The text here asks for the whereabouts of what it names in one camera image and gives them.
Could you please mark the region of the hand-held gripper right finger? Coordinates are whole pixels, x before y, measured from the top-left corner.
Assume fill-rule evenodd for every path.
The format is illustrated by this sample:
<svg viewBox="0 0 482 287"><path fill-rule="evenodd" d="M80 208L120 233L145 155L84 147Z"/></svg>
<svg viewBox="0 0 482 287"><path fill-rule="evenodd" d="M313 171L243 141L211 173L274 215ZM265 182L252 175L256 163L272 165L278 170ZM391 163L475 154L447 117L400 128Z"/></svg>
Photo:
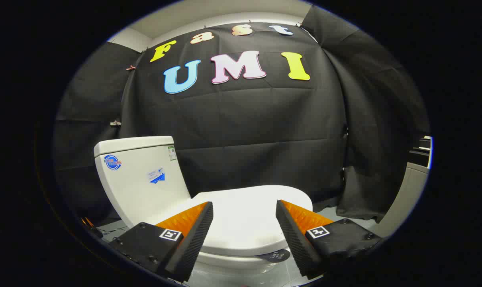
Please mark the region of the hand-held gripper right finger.
<svg viewBox="0 0 482 287"><path fill-rule="evenodd" d="M276 218L302 276L345 276L366 264L383 238L351 219L331 220L285 200Z"/></svg>

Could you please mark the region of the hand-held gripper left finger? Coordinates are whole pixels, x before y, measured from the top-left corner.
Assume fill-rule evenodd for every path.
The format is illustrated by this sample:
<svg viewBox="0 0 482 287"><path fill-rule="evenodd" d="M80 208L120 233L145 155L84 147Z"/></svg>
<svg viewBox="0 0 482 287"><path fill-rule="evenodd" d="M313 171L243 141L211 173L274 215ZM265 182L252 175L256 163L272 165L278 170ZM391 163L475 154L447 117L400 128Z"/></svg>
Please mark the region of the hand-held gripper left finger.
<svg viewBox="0 0 482 287"><path fill-rule="evenodd" d="M138 223L109 246L153 274L188 281L213 217L213 203L206 201L155 225Z"/></svg>

